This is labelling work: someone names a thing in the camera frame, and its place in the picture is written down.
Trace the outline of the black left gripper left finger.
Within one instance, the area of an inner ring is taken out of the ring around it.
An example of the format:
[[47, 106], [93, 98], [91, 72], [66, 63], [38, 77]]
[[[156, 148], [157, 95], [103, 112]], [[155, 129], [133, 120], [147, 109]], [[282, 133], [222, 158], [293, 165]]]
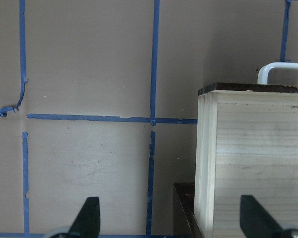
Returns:
[[97, 238], [100, 233], [99, 197], [88, 197], [70, 227], [60, 227], [45, 234], [46, 238]]

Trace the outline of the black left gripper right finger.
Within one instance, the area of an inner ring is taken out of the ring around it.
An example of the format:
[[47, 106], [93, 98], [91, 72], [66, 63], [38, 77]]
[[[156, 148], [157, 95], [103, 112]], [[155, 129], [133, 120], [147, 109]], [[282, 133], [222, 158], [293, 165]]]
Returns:
[[240, 197], [239, 224], [247, 238], [298, 238], [298, 229], [283, 228], [252, 195]]

